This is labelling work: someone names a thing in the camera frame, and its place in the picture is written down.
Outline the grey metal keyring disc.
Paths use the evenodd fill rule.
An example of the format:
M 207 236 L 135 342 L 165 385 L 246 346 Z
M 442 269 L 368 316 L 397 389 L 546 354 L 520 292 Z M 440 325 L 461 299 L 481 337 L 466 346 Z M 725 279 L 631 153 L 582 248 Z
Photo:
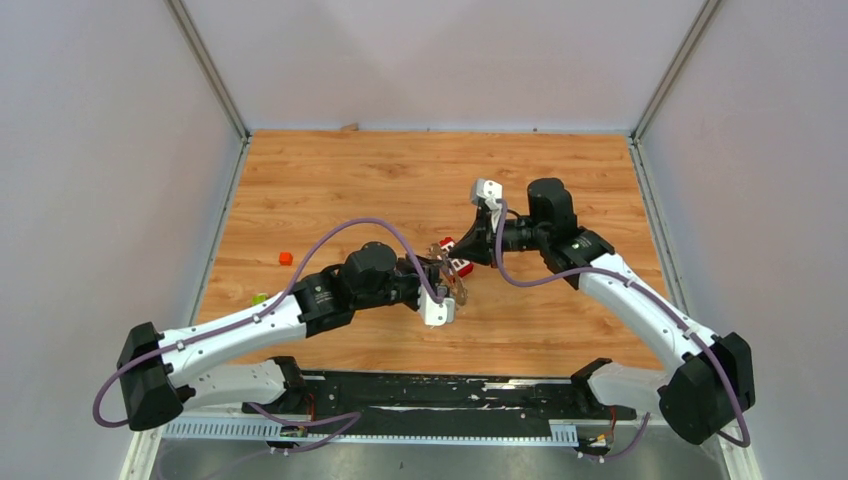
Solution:
M 468 291 L 459 275 L 459 270 L 448 256 L 448 251 L 438 243 L 432 243 L 428 249 L 428 258 L 439 265 L 441 278 L 448 286 L 451 296 L 455 299 L 456 308 L 464 307 L 468 301 Z

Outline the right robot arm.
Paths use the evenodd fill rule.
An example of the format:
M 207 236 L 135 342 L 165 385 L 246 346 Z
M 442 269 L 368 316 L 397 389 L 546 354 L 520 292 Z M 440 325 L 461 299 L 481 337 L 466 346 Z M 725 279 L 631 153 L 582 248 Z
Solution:
M 450 258 L 493 267 L 518 288 L 564 281 L 613 313 L 661 363 L 649 370 L 608 358 L 591 362 L 571 377 L 575 411 L 592 418 L 627 407 L 661 416 L 690 444 L 719 436 L 749 447 L 744 414 L 756 394 L 748 342 L 715 333 L 658 294 L 610 242 L 580 225 L 561 180 L 536 179 L 526 193 L 527 213 L 513 214 L 501 184 L 476 180 L 475 218 Z

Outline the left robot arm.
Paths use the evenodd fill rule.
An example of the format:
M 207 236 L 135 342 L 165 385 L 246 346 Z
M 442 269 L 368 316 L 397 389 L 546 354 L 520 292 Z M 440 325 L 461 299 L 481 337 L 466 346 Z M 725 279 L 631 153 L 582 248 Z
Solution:
M 236 365 L 234 359 L 346 326 L 359 311 L 398 304 L 428 326 L 452 322 L 456 310 L 435 262 L 400 258 L 391 247 L 370 242 L 343 263 L 298 280 L 289 292 L 209 323 L 166 331 L 150 322 L 138 324 L 117 361 L 123 423 L 145 431 L 185 409 L 233 402 L 296 412 L 307 389 L 290 361 Z

